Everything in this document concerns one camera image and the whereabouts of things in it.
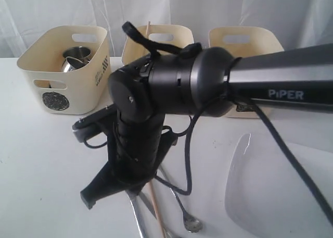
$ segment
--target white plate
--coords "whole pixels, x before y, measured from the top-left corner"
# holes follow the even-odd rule
[[[333,154],[287,145],[332,206]],[[270,135],[245,134],[239,140],[225,208],[236,224],[261,238],[333,237],[333,228],[309,189]]]

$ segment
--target white curtain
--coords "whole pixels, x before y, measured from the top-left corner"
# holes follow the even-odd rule
[[[209,30],[259,26],[285,49],[333,42],[333,0],[0,0],[0,57],[18,57],[47,30],[61,25],[102,26],[111,56],[121,56],[121,26],[181,24],[208,46]]]

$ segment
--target black circular logo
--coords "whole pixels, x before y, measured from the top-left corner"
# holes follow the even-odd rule
[[[69,101],[64,96],[57,92],[45,92],[42,95],[43,103],[46,107],[52,110],[65,110],[69,107]]]

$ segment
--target white table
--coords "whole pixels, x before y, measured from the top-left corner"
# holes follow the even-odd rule
[[[0,236],[139,237],[124,192],[98,201],[92,210],[81,202],[80,190],[107,160],[106,147],[92,150],[76,141],[71,126],[78,116],[44,112],[16,61],[0,59]],[[111,63],[114,70],[120,60]],[[105,90],[97,109],[108,104],[111,100]],[[271,119],[286,141],[333,151],[333,115],[276,109]],[[188,117],[167,116],[165,123],[182,131]],[[193,193],[181,199],[204,222],[201,233],[185,231],[171,192],[155,182],[164,221],[176,233],[182,237],[254,237],[234,224],[224,209],[230,161],[237,141],[248,132],[268,135],[258,119],[199,119],[191,143]],[[92,143],[104,140],[100,135]],[[184,188],[184,138],[163,163],[173,181]],[[143,205],[141,209],[151,237],[161,237],[156,221]]]

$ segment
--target wooden stick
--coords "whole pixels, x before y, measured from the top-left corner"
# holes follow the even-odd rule
[[[148,188],[149,188],[149,193],[151,195],[152,205],[154,207],[154,211],[155,211],[157,222],[158,222],[158,224],[160,226],[163,238],[165,238],[165,232],[164,232],[164,228],[163,228],[162,216],[161,216],[161,213],[160,213],[160,211],[158,209],[157,199],[156,199],[156,195],[155,195],[155,191],[154,191],[154,188],[153,188],[152,181],[148,182]]]
[[[147,28],[146,28],[146,33],[144,35],[145,38],[149,38],[149,30],[150,30],[150,21],[148,21],[147,23]],[[146,54],[146,49],[143,47],[143,52],[142,52],[142,56],[144,56]]]

